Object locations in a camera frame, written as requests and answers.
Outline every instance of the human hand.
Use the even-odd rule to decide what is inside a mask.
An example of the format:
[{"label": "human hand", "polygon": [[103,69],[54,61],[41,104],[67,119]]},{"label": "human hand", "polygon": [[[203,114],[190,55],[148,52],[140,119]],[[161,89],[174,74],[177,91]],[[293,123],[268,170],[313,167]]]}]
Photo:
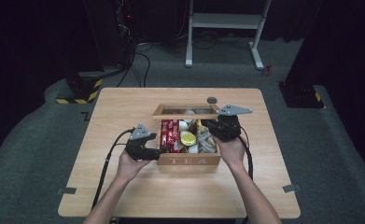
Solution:
[{"label": "human hand", "polygon": [[115,178],[130,182],[149,163],[150,161],[135,161],[123,150],[119,156],[118,171],[116,172]]},{"label": "human hand", "polygon": [[246,149],[240,139],[235,138],[229,142],[223,142],[215,136],[213,137],[219,147],[222,159],[229,167],[231,167],[231,165],[243,165]]}]

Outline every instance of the metal stand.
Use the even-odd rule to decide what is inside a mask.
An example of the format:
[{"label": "metal stand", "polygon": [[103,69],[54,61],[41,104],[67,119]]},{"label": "metal stand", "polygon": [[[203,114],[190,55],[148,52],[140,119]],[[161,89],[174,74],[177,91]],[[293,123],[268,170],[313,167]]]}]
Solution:
[{"label": "metal stand", "polygon": [[193,13],[193,0],[190,1],[189,33],[186,50],[186,66],[193,66],[192,36],[193,27],[207,28],[232,28],[257,30],[254,42],[249,42],[249,49],[255,61],[257,69],[263,70],[264,66],[258,52],[260,35],[266,22],[267,13],[272,0],[266,0],[264,9],[260,15],[234,15],[234,14],[214,14],[214,13]]}]

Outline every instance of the black curtain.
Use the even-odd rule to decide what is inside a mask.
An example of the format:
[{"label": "black curtain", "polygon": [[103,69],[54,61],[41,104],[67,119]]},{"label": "black curtain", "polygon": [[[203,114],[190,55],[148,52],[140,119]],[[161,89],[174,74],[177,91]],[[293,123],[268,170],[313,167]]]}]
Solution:
[{"label": "black curtain", "polygon": [[0,1],[0,146],[44,104],[45,89],[63,78],[43,45],[46,17],[43,1]]},{"label": "black curtain", "polygon": [[323,1],[285,83],[295,99],[325,86],[365,160],[365,0]]},{"label": "black curtain", "polygon": [[260,38],[276,40],[282,37],[286,42],[305,38],[320,2],[320,0],[273,0]]}]

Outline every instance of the gray carpet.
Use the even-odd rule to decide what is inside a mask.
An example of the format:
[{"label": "gray carpet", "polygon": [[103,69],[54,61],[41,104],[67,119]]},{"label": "gray carpet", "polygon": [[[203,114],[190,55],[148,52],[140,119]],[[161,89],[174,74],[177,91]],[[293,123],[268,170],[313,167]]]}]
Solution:
[{"label": "gray carpet", "polygon": [[[183,47],[139,46],[151,62],[147,87],[258,88],[268,107],[302,215],[284,223],[365,223],[365,164],[345,132],[324,87],[315,86],[326,108],[286,107],[278,81],[284,81],[301,41],[260,41],[260,56],[274,67],[263,77],[246,42],[217,43],[193,49],[193,67],[186,68]],[[208,42],[196,41],[205,48]],[[147,60],[133,63],[141,81]],[[106,77],[101,86],[116,87],[122,74]],[[25,117],[0,148],[0,223],[81,223],[83,217],[60,217],[58,205],[88,126],[90,105],[58,105],[63,80],[44,93],[46,103]],[[130,71],[121,87],[139,87]]]}]

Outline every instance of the white object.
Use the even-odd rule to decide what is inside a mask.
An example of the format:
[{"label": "white object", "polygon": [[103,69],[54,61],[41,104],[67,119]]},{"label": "white object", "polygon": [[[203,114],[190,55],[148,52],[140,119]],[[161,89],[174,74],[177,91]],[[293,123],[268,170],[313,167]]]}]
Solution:
[{"label": "white object", "polygon": [[179,121],[179,131],[186,131],[188,129],[188,123],[185,120]]},{"label": "white object", "polygon": [[[194,114],[194,111],[192,111],[192,110],[186,110],[184,112],[184,114]],[[184,121],[187,122],[188,124],[190,124],[193,121],[193,119],[184,119]]]},{"label": "white object", "polygon": [[192,145],[191,147],[189,147],[188,153],[199,153],[199,148],[197,147],[197,145]]}]

